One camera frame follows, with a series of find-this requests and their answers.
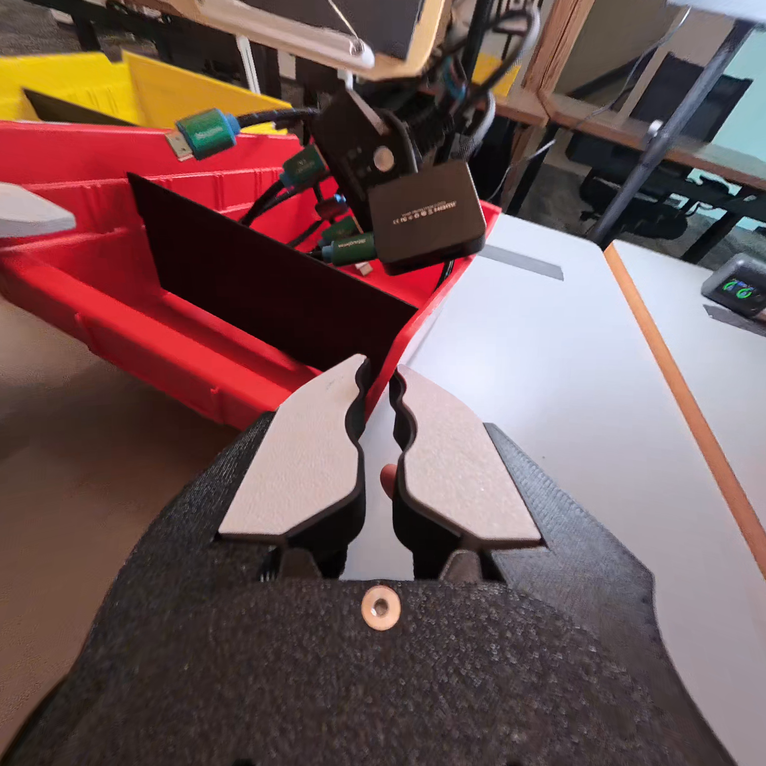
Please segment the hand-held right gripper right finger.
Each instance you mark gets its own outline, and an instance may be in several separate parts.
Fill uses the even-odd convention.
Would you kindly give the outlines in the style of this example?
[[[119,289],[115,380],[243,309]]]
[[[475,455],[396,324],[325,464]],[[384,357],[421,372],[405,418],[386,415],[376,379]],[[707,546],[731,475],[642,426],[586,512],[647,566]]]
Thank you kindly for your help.
[[[415,578],[439,578],[456,551],[477,554],[545,544],[484,422],[461,400],[405,365],[389,385],[401,449],[392,522]]]

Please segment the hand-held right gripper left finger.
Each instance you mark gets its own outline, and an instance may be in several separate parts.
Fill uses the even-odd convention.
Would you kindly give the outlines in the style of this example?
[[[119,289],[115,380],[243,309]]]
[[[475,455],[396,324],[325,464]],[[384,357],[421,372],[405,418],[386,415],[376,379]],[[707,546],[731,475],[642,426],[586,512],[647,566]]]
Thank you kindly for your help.
[[[312,378],[276,409],[217,536],[309,551],[344,566],[365,523],[370,362],[362,354]]]

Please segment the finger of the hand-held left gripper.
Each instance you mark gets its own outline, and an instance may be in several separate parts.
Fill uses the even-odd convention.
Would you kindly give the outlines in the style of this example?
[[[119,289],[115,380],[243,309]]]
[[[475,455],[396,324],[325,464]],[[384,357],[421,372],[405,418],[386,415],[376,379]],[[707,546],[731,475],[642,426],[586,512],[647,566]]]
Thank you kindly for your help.
[[[1,238],[25,238],[73,231],[76,219],[26,188],[1,183]]]

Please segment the small grey display device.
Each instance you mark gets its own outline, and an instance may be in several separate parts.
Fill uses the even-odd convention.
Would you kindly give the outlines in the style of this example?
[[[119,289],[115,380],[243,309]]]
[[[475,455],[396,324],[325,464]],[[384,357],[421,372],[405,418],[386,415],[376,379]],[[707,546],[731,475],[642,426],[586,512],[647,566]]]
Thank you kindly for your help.
[[[765,262],[736,254],[702,284],[701,294],[748,320],[765,323]]]

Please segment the grey tape patch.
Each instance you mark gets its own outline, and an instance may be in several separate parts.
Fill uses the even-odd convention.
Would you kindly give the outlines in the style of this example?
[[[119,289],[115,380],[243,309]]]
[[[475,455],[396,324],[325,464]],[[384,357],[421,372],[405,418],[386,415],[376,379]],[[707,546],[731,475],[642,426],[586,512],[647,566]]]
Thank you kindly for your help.
[[[564,281],[564,273],[560,265],[543,261],[536,257],[510,251],[503,247],[486,244],[479,255],[488,260],[503,263],[529,273],[545,276],[549,279]]]

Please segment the red plastic bin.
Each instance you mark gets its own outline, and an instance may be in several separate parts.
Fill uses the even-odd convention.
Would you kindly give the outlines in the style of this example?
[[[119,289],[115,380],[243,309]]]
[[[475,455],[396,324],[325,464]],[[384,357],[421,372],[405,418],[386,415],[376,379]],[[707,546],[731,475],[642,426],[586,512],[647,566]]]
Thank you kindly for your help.
[[[2,239],[2,295],[200,415],[244,429],[322,371],[161,288],[127,173],[237,223],[299,150],[294,136],[245,135],[215,158],[180,162],[157,129],[3,121],[2,182],[68,210],[77,225]],[[286,245],[316,219],[315,203],[304,193],[251,230]],[[402,276],[379,263],[369,276],[339,270],[417,309],[371,372],[367,412],[473,260],[458,260],[441,286],[439,266]]]

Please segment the yellow plastic bin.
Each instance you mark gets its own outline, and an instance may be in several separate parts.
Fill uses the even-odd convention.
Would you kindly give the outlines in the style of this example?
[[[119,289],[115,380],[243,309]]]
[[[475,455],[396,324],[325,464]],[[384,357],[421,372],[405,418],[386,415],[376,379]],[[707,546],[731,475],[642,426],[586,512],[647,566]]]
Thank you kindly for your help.
[[[2,57],[1,119],[41,121],[24,88],[151,129],[172,129],[177,120],[211,108],[236,116],[290,108],[148,57],[121,55],[119,62],[98,52]]]

